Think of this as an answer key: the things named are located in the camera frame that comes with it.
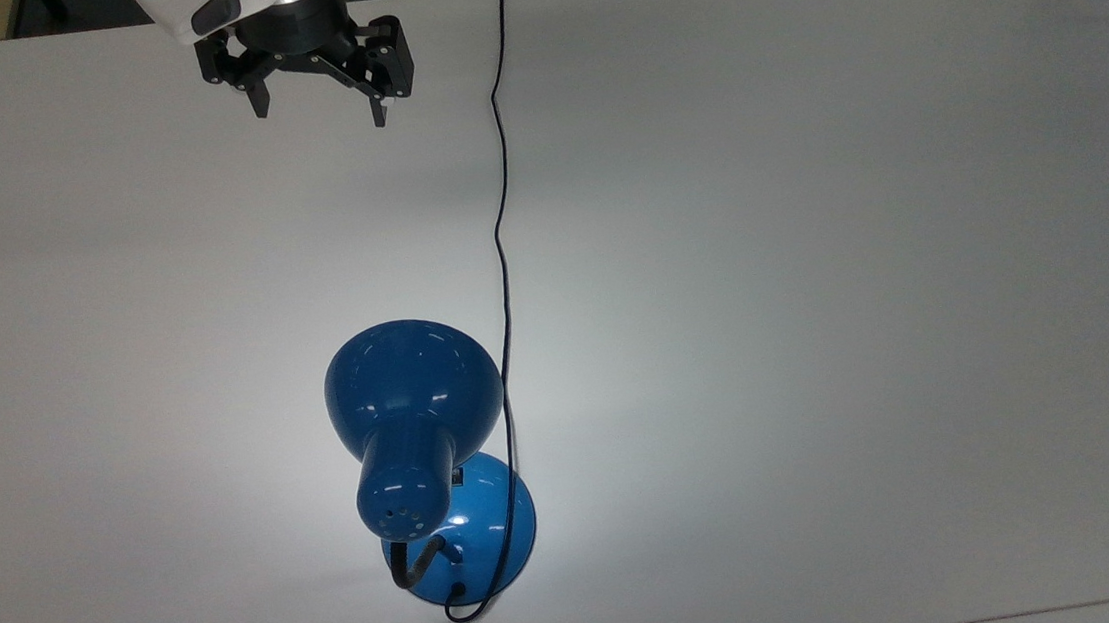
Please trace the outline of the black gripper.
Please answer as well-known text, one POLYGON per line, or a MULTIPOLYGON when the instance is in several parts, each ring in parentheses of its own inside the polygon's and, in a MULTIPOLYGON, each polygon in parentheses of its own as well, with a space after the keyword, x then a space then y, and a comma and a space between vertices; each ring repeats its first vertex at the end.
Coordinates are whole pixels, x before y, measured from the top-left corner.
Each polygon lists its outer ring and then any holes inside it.
POLYGON ((295 57, 334 61, 338 83, 369 100, 376 127, 386 125, 391 100, 411 95, 413 54, 395 16, 359 25, 345 0, 298 0, 267 7, 232 27, 245 51, 231 53, 228 32, 215 31, 195 43, 199 72, 210 85, 231 86, 247 98, 258 119, 269 111, 265 80, 295 57))

